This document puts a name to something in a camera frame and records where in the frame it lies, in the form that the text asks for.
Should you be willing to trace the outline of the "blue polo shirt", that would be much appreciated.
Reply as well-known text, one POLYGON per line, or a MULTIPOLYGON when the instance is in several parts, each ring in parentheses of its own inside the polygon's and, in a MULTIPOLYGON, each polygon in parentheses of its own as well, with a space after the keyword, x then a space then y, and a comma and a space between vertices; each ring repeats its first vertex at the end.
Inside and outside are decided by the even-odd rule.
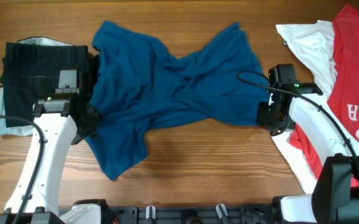
POLYGON ((105 21, 92 42, 99 69, 91 105, 102 122, 86 142, 102 172, 119 177, 147 157, 145 134, 213 118, 254 126, 267 80, 239 23, 182 58, 157 38, 105 21))

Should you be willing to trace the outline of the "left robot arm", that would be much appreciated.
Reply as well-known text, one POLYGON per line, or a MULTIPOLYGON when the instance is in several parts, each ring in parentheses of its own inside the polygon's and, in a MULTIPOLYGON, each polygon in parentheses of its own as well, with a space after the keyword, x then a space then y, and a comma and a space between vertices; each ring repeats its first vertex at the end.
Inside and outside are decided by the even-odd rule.
POLYGON ((34 106, 34 133, 22 174, 0 223, 101 223, 103 206, 81 202, 58 212, 58 192, 67 152, 80 140, 79 121, 85 117, 81 95, 89 81, 78 70, 62 70, 51 95, 34 106))

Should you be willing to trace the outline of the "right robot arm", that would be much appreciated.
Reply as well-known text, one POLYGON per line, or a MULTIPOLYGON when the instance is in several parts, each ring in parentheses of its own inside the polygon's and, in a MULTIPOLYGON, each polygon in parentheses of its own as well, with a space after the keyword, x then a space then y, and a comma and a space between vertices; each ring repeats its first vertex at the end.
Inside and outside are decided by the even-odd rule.
POLYGON ((272 223, 359 223, 359 143, 331 112, 315 83, 297 80, 291 64, 268 72, 273 103, 259 104, 259 124, 282 133, 299 125, 323 168, 312 194, 275 197, 272 223))

